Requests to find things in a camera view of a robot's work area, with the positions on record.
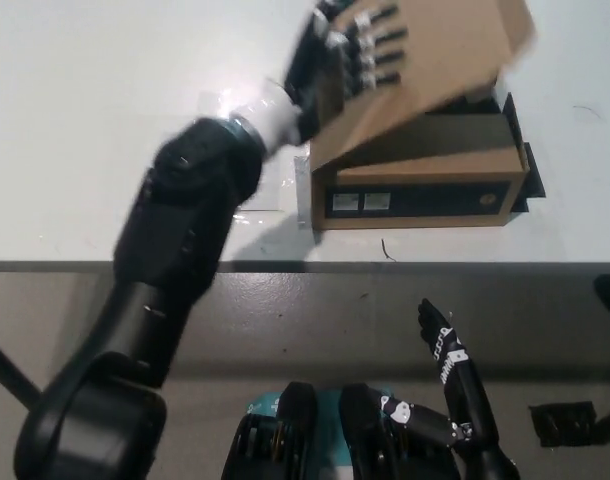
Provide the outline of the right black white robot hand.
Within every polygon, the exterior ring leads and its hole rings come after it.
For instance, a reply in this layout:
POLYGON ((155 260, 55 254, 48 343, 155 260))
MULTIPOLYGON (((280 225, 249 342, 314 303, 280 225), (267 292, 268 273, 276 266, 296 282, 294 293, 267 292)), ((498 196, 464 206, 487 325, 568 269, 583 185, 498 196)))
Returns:
POLYGON ((449 414, 370 392, 380 411, 411 434, 459 453, 497 452, 499 433, 472 357, 448 319, 427 299, 418 306, 421 337, 437 365, 449 414))

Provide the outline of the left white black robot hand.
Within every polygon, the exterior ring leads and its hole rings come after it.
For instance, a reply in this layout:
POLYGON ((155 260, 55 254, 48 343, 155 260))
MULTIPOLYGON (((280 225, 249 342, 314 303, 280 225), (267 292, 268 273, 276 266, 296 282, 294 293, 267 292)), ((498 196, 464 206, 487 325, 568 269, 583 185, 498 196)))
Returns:
POLYGON ((366 91, 401 83, 401 73, 394 70, 379 73, 379 67, 405 58, 401 48, 378 53, 376 48, 407 36, 400 26, 373 33, 371 29, 400 12, 399 5, 388 1, 356 13, 342 30, 334 21, 348 10, 351 1, 319 1, 302 30, 283 86, 300 109, 296 120, 295 146, 312 140, 323 128, 319 117, 317 82, 327 74, 340 79, 341 100, 352 100, 366 91))

